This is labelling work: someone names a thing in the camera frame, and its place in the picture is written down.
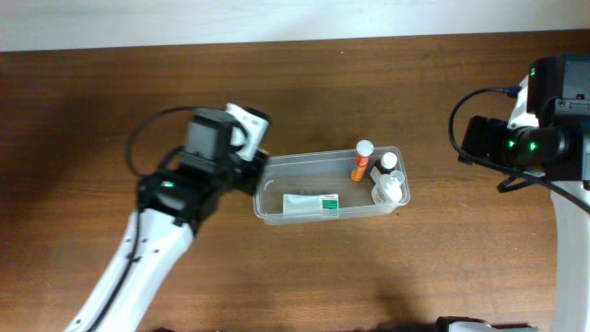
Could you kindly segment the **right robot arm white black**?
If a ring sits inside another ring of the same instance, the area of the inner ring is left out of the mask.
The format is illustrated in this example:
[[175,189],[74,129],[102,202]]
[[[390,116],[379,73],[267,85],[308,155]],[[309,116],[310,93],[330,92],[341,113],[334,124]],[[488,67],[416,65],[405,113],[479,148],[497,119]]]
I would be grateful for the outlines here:
[[550,97],[513,117],[474,116],[454,144],[463,163],[506,174],[497,189],[508,193],[538,185],[550,191],[557,228],[554,331],[589,328],[589,103]]

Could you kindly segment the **white Panadol box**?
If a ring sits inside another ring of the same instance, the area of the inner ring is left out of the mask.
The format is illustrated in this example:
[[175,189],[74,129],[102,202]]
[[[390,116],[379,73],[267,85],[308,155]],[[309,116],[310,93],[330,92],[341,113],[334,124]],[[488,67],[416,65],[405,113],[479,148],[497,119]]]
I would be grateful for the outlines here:
[[283,213],[296,215],[322,215],[337,217],[339,210],[339,195],[283,195]]

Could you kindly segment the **orange Redoxon tube white cap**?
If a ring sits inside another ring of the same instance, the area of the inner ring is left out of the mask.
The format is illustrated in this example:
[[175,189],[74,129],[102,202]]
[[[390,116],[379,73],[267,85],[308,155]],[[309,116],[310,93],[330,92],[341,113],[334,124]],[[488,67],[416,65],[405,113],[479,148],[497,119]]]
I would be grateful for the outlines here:
[[373,151],[374,145],[371,141],[361,140],[357,143],[354,167],[351,172],[351,179],[354,182],[360,182],[363,179]]

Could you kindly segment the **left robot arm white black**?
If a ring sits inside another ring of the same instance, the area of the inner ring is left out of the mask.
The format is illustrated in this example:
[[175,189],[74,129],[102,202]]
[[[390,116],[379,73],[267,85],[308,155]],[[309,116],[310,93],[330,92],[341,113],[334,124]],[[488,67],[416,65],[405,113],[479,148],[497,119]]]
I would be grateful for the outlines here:
[[134,331],[222,196],[254,196],[268,160],[270,117],[253,108],[190,106],[186,139],[140,174],[124,237],[69,331]]

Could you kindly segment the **clear spray bottle white label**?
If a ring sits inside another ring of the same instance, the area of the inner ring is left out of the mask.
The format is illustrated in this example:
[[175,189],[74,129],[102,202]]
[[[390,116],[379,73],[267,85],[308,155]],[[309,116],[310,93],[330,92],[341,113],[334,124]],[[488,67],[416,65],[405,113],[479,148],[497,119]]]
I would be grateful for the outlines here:
[[404,172],[381,173],[376,167],[373,167],[370,176],[374,180],[372,200],[376,205],[405,205],[407,203],[409,193],[406,188],[406,174]]

